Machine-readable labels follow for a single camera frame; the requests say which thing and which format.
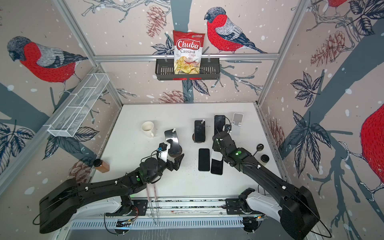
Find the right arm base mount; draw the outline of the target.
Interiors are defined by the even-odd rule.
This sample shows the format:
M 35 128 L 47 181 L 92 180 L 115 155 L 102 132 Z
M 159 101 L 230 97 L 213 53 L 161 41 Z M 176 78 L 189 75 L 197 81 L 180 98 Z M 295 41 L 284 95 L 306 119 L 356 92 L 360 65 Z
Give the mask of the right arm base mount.
M 221 208 L 227 211 L 227 215 L 264 215 L 259 211 L 252 210 L 246 201 L 253 192 L 255 189 L 247 188 L 237 198 L 225 199 L 225 204 Z

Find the large black reflective phone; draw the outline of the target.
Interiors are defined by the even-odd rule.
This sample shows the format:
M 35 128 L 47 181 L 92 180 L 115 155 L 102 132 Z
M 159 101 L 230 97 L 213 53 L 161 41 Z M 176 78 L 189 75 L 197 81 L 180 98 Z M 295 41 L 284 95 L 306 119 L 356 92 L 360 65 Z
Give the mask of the large black reflective phone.
M 165 131 L 166 142 L 170 144 L 170 148 L 178 148 L 180 146 L 176 129 Z

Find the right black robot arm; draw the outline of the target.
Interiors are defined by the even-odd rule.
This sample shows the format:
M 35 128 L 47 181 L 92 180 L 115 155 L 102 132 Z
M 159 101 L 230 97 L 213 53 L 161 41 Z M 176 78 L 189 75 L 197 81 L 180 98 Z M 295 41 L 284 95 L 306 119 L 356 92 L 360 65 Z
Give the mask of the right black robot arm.
M 249 176 L 279 204 L 277 217 L 283 229 L 295 240 L 303 240 L 320 221 L 312 193 L 304 186 L 297 188 L 281 179 L 244 148 L 236 147 L 230 134 L 221 132 L 213 137 L 224 161 Z

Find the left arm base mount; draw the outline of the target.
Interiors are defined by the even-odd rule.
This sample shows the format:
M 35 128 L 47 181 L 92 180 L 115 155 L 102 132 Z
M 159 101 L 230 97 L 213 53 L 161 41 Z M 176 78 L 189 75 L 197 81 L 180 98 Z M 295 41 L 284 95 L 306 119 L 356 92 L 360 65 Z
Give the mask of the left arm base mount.
M 107 217 L 140 217 L 145 216 L 148 207 L 148 200 L 131 200 L 130 202 L 122 201 L 123 205 L 120 206 L 113 213 L 106 213 Z

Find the purple-edged black phone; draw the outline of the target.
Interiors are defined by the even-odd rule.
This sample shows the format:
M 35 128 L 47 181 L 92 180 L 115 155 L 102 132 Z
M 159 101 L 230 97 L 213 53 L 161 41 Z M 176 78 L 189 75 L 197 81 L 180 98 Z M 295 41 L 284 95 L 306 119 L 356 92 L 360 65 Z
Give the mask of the purple-edged black phone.
M 195 143 L 203 143 L 206 140 L 205 120 L 196 120 L 194 123 L 194 141 Z

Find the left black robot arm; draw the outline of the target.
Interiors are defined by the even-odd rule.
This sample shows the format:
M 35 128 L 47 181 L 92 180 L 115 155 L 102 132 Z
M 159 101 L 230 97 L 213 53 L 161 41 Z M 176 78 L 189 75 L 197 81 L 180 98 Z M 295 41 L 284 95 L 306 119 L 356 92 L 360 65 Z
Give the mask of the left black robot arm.
M 66 225 L 77 210 L 93 202 L 107 198 L 121 197 L 121 207 L 114 213 L 116 216 L 128 214 L 134 207 L 130 198 L 147 188 L 148 184 L 158 182 L 164 170 L 177 171 L 184 154 L 173 155 L 173 161 L 161 159 L 162 149 L 158 148 L 139 167 L 124 176 L 96 183 L 77 183 L 68 179 L 44 196 L 39 202 L 39 232 L 47 234 Z

